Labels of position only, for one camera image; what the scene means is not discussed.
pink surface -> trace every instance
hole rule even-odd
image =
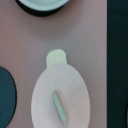
[[[71,0],[57,14],[37,18],[14,0],[0,1],[0,65],[13,75],[17,109],[8,128],[33,128],[31,97],[50,50],[61,48],[86,81],[89,128],[106,128],[106,0]]]

